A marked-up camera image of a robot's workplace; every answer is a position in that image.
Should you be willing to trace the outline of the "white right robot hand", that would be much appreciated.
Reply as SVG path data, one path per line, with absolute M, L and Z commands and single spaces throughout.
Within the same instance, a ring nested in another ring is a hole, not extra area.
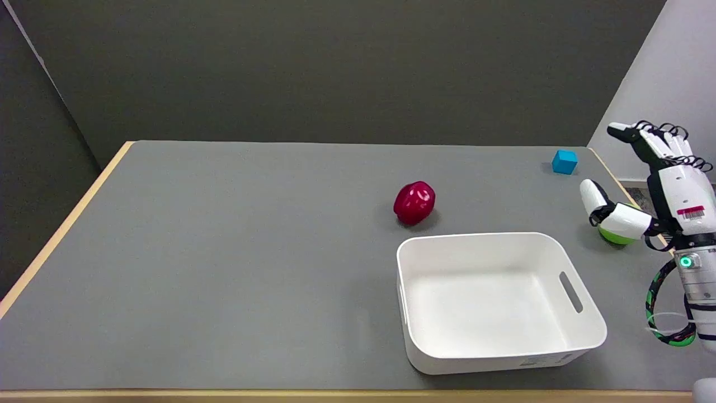
M 655 215 L 609 199 L 601 185 L 586 179 L 580 192 L 588 221 L 606 241 L 628 245 L 667 235 L 664 250 L 714 246 L 714 191 L 706 173 L 713 164 L 696 156 L 685 128 L 646 120 L 610 123 L 607 133 L 630 145 L 649 166 L 647 187 Z

